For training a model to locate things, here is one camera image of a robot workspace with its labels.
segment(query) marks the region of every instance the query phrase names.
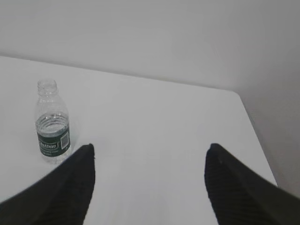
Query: white wall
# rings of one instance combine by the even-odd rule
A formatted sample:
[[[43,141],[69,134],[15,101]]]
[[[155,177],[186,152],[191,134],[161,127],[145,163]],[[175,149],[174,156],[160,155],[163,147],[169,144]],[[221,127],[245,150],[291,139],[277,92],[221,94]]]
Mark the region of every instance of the white wall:
[[[299,0],[0,0],[0,54],[234,90],[279,185],[300,196],[299,10]]]

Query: white table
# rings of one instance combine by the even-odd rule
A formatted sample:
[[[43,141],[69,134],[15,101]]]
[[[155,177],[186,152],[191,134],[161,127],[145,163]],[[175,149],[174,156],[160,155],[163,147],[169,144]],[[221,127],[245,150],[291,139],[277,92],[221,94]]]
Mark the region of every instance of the white table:
[[[216,225],[203,178],[211,143],[275,184],[233,92],[0,57],[0,201],[54,168],[34,127],[42,77],[68,105],[73,147],[95,146],[85,225]]]

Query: plastic bottle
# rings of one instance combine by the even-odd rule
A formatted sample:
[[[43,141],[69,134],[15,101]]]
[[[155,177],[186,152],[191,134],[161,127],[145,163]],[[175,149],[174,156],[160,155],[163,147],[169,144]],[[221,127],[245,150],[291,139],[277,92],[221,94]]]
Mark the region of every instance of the plastic bottle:
[[[72,154],[68,109],[55,80],[40,80],[37,88],[35,125],[40,151],[46,162],[59,164]]]

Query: bottle label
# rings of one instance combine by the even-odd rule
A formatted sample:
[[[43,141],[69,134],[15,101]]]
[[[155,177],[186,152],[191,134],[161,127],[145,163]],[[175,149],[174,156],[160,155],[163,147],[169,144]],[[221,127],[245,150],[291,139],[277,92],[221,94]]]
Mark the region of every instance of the bottle label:
[[[59,136],[44,137],[37,134],[38,143],[41,153],[48,157],[56,157],[65,153],[70,147],[70,131],[69,128]]]

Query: bottle neck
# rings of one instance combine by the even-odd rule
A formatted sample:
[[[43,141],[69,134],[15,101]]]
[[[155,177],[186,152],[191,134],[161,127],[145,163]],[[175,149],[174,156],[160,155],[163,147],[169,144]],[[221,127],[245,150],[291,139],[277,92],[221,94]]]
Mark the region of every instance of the bottle neck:
[[[57,84],[53,79],[43,79],[37,83],[38,95],[42,98],[54,97],[58,94]]]

